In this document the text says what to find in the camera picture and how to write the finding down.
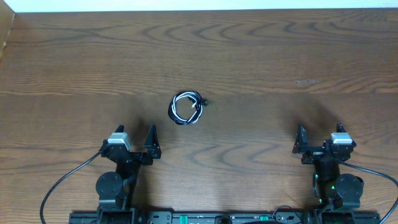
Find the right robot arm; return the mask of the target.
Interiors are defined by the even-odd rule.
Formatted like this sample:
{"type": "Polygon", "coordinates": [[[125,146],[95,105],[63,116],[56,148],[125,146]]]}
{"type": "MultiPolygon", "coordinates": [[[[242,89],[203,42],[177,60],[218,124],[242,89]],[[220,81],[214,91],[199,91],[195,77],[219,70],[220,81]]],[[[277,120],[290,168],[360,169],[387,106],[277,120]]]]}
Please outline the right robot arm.
{"type": "Polygon", "coordinates": [[[292,152],[302,156],[302,164],[314,166],[313,193],[320,201],[319,207],[303,214],[303,223],[355,222],[353,210],[360,207],[364,182],[353,174],[342,174],[339,167],[355,147],[341,123],[322,146],[310,146],[304,126],[298,125],[292,152]]]}

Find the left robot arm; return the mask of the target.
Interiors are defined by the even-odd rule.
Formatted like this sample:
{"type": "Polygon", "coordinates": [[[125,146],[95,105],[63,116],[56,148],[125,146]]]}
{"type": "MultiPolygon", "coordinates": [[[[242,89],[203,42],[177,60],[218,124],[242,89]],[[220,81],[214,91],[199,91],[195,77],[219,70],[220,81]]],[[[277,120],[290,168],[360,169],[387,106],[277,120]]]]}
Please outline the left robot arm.
{"type": "Polygon", "coordinates": [[[116,170],[102,174],[96,182],[99,195],[97,223],[146,223],[144,211],[134,208],[131,199],[142,166],[151,166],[160,159],[162,151],[157,138],[157,129],[151,125],[144,147],[146,152],[131,152],[131,140],[120,125],[108,139],[103,141],[100,156],[116,163],[116,170]]]}

